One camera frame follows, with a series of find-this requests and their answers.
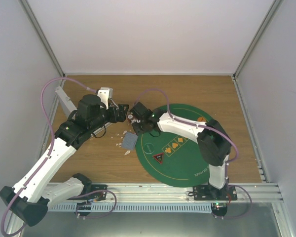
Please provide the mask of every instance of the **wooden table surface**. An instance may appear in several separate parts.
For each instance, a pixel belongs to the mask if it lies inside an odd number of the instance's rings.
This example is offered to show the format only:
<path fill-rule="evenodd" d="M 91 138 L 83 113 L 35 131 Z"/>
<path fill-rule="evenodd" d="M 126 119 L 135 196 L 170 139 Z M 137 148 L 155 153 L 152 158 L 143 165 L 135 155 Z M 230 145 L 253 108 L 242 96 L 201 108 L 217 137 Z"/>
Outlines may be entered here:
<path fill-rule="evenodd" d="M 233 82 L 227 76 L 71 76 L 90 88 L 113 88 L 117 104 L 133 105 L 138 95 L 147 88 L 157 87 L 166 92 L 170 103 L 196 106 L 219 121 L 237 145 L 240 157 L 228 169 L 231 183 L 261 182 L 245 120 Z M 79 85 L 66 81 L 64 91 L 77 106 L 88 94 Z M 166 103 L 160 92 L 149 92 L 141 98 L 148 108 Z M 66 120 L 61 107 L 57 109 L 54 129 Z M 108 127 L 103 138 L 91 138 L 59 169 L 53 182 L 63 182 L 75 173 L 82 173 L 94 182 L 158 182 L 141 166 L 136 151 L 124 155 L 123 131 L 131 130 L 128 122 Z"/>

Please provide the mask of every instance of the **purple cable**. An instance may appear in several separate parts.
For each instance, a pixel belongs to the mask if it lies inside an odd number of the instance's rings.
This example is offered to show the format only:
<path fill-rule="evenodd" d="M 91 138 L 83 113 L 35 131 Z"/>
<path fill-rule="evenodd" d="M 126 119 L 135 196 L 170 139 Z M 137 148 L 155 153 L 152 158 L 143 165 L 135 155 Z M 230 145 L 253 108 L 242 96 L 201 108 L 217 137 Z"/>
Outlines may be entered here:
<path fill-rule="evenodd" d="M 241 214 L 241 215 L 239 215 L 239 216 L 227 216 L 227 217 L 221 217 L 221 216 L 217 216 L 217 215 L 215 215 L 214 213 L 212 213 L 212 215 L 215 217 L 215 218 L 219 218 L 219 219 L 229 219 L 229 220 L 234 220 L 234 219 L 239 219 L 239 218 L 242 218 L 242 217 L 245 217 L 245 216 L 247 216 L 249 213 L 250 213 L 250 211 L 251 211 L 251 208 L 252 208 L 252 205 L 253 205 L 253 203 L 252 203 L 252 198 L 251 198 L 251 196 L 250 196 L 250 194 L 248 193 L 248 191 L 247 190 L 245 190 L 244 188 L 242 188 L 241 186 L 239 186 L 239 185 L 235 185 L 235 184 L 232 184 L 232 185 L 229 185 L 229 187 L 238 187 L 238 188 L 240 188 L 240 189 L 242 189 L 245 193 L 246 193 L 246 195 L 248 196 L 248 198 L 249 198 L 249 200 L 250 200 L 250 206 L 249 206 L 249 209 L 245 212 L 245 213 L 243 213 L 243 214 Z"/>
<path fill-rule="evenodd" d="M 43 96 L 44 96 L 45 89 L 52 82 L 57 81 L 57 80 L 70 80 L 70 81 L 73 81 L 73 82 L 79 84 L 80 86 L 82 86 L 86 90 L 92 91 L 94 93 L 97 92 L 97 90 L 91 89 L 91 88 L 87 87 L 86 85 L 82 84 L 81 82 L 79 82 L 79 81 L 77 81 L 75 79 L 72 79 L 72 78 L 54 78 L 54 79 L 50 80 L 48 83 L 46 83 L 46 85 L 43 87 L 43 89 L 41 90 L 41 93 L 40 93 L 40 105 L 41 105 L 41 108 L 43 110 L 43 113 L 44 113 L 44 115 L 45 115 L 45 117 L 47 119 L 47 123 L 48 123 L 49 129 L 50 129 L 50 134 L 51 134 L 50 149 L 49 149 L 49 152 L 47 153 L 47 157 L 45 158 L 45 160 L 39 165 L 39 167 L 33 172 L 33 174 L 23 184 L 23 186 L 25 188 L 29 184 L 29 182 L 33 179 L 33 177 L 39 172 L 39 170 L 44 166 L 44 164 L 48 161 L 48 158 L 50 157 L 50 154 L 52 153 L 53 148 L 54 148 L 54 143 L 55 143 L 54 130 L 53 130 L 53 126 L 51 124 L 51 121 L 49 120 L 49 117 L 47 115 L 47 112 L 45 110 L 44 104 L 43 104 Z M 7 216 L 8 212 L 9 212 L 11 206 L 13 205 L 13 203 L 15 202 L 15 200 L 17 199 L 17 197 L 21 194 L 21 192 L 23 190 L 24 190 L 24 188 L 21 188 L 17 192 L 17 194 L 14 195 L 14 197 L 12 198 L 12 200 L 10 201 L 10 203 L 8 204 L 6 210 L 3 213 L 3 216 L 2 216 L 2 219 L 1 219 L 1 224 L 0 224 L 0 229 L 1 229 L 1 234 L 3 236 L 5 236 L 5 237 L 15 236 L 16 234 L 20 233 L 26 227 L 26 224 L 24 224 L 18 231 L 14 232 L 13 234 L 8 234 L 7 232 L 5 232 L 5 229 L 4 229 L 4 223 L 5 223 L 6 216 Z"/>
<path fill-rule="evenodd" d="M 105 213 L 103 215 L 100 215 L 100 216 L 90 216 L 90 217 L 83 216 L 83 217 L 80 217 L 80 216 L 78 216 L 79 207 L 77 206 L 77 209 L 75 210 L 75 214 L 77 215 L 77 218 L 81 218 L 81 219 L 98 219 L 98 218 L 102 218 L 102 217 L 110 215 L 115 210 L 116 205 L 117 205 L 117 197 L 116 197 L 115 193 L 113 193 L 110 190 L 96 190 L 96 191 L 89 192 L 88 194 L 83 194 L 83 195 L 79 195 L 79 196 L 72 197 L 72 198 L 83 198 L 85 196 L 88 196 L 90 194 L 95 194 L 95 193 L 110 193 L 110 194 L 112 194 L 114 199 L 115 199 L 114 206 L 112 207 L 112 209 L 109 212 L 107 212 L 107 213 Z"/>

